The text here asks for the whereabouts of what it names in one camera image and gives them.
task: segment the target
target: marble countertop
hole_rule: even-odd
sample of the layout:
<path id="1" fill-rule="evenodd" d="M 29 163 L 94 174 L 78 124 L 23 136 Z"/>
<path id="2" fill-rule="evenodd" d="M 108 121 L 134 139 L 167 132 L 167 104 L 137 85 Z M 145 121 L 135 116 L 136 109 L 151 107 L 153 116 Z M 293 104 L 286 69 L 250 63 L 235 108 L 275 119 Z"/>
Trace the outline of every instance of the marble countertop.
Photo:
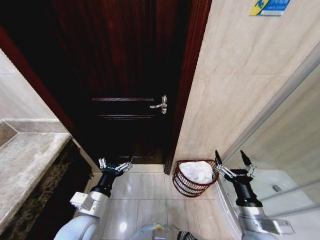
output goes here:
<path id="1" fill-rule="evenodd" d="M 0 148 L 0 233 L 67 144 L 69 133 L 19 132 Z"/>

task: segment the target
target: tile floor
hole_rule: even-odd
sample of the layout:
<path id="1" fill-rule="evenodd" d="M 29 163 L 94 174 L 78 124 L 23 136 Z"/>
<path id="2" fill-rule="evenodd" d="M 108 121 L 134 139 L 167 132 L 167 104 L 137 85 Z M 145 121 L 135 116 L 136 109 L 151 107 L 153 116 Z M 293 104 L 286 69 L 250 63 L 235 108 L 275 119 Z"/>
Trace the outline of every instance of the tile floor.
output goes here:
<path id="1" fill-rule="evenodd" d="M 100 173 L 94 175 L 87 191 L 101 176 Z M 215 184 L 192 199 L 175 189 L 172 176 L 128 172 L 113 184 L 109 207 L 98 227 L 98 239 L 127 240 L 137 229 L 151 223 L 169 224 L 208 240 L 233 239 L 221 219 L 216 197 Z"/>

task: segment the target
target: trash bin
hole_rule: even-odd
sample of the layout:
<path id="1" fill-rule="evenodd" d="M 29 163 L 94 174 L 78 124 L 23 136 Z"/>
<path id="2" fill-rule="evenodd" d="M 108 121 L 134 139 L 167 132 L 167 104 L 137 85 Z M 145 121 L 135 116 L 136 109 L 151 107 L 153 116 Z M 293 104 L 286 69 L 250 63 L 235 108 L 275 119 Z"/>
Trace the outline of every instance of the trash bin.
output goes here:
<path id="1" fill-rule="evenodd" d="M 186 162 L 200 162 L 204 161 L 213 169 L 213 175 L 212 175 L 212 182 L 206 183 L 206 184 L 200 184 L 191 181 L 188 179 L 180 169 L 180 164 L 186 163 Z M 175 188 L 181 193 L 182 195 L 189 197 L 189 198 L 196 198 L 200 196 L 207 188 L 209 188 L 212 184 L 214 184 L 218 177 L 219 173 L 215 170 L 216 162 L 214 160 L 180 160 L 176 162 L 176 168 L 175 172 L 172 177 L 172 182 Z"/>

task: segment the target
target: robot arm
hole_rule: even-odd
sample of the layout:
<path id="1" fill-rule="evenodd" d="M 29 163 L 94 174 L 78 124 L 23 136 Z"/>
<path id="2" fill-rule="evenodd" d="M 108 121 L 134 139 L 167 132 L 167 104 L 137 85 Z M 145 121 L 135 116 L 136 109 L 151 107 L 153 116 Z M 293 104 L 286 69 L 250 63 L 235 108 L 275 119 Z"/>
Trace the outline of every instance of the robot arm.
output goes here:
<path id="1" fill-rule="evenodd" d="M 96 236 L 114 180 L 132 168 L 131 162 L 118 165 L 106 163 L 102 158 L 99 163 L 103 174 L 98 184 L 91 189 L 90 194 L 76 192 L 70 200 L 78 208 L 77 211 L 84 215 L 70 220 L 58 231 L 54 240 L 93 240 Z"/>
<path id="2" fill-rule="evenodd" d="M 77 216 L 64 225 L 56 234 L 55 240 L 92 240 L 99 225 L 97 217 Z"/>
<path id="3" fill-rule="evenodd" d="M 233 184 L 237 195 L 236 205 L 240 214 L 238 220 L 242 230 L 243 240 L 274 240 L 273 235 L 293 234 L 294 230 L 287 220 L 271 219 L 263 209 L 263 204 L 257 199 L 257 195 L 251 188 L 250 182 L 254 179 L 255 166 L 241 151 L 241 156 L 246 169 L 228 169 L 222 164 L 218 151 L 215 151 L 216 171 Z"/>

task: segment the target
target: beige floor tile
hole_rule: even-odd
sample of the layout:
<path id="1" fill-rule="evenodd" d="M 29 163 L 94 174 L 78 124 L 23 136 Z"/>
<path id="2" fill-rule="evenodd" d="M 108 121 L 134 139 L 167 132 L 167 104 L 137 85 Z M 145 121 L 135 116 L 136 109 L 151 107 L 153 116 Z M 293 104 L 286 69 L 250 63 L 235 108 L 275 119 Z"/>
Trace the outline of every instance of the beige floor tile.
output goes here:
<path id="1" fill-rule="evenodd" d="M 201 234 L 194 200 L 168 199 L 168 224 L 178 230 Z"/>
<path id="2" fill-rule="evenodd" d="M 220 210 L 215 200 L 195 199 L 194 204 L 203 238 L 232 239 L 219 214 Z"/>
<path id="3" fill-rule="evenodd" d="M 184 196 L 178 192 L 172 182 L 172 177 L 172 175 L 164 176 L 166 199 L 190 199 L 190 197 Z"/>
<path id="4" fill-rule="evenodd" d="M 137 229 L 148 224 L 167 224 L 165 199 L 144 199 L 139 202 Z"/>
<path id="5" fill-rule="evenodd" d="M 163 173 L 163 164 L 133 164 L 130 173 Z"/>
<path id="6" fill-rule="evenodd" d="M 139 199 L 141 173 L 125 173 L 115 179 L 112 190 L 112 199 Z"/>
<path id="7" fill-rule="evenodd" d="M 142 173 L 140 199 L 166 199 L 164 173 Z"/>
<path id="8" fill-rule="evenodd" d="M 100 222 L 97 228 L 97 240 L 103 239 L 103 235 L 104 235 L 104 231 L 107 223 L 107 217 L 109 213 L 109 208 L 110 208 L 110 203 L 111 203 L 111 200 L 108 200 L 105 212 L 103 216 L 100 218 Z"/>
<path id="9" fill-rule="evenodd" d="M 216 183 L 214 183 L 195 199 L 215 199 L 216 197 L 218 197 L 218 189 Z"/>
<path id="10" fill-rule="evenodd" d="M 103 239 L 127 240 L 137 228 L 139 200 L 111 200 Z"/>

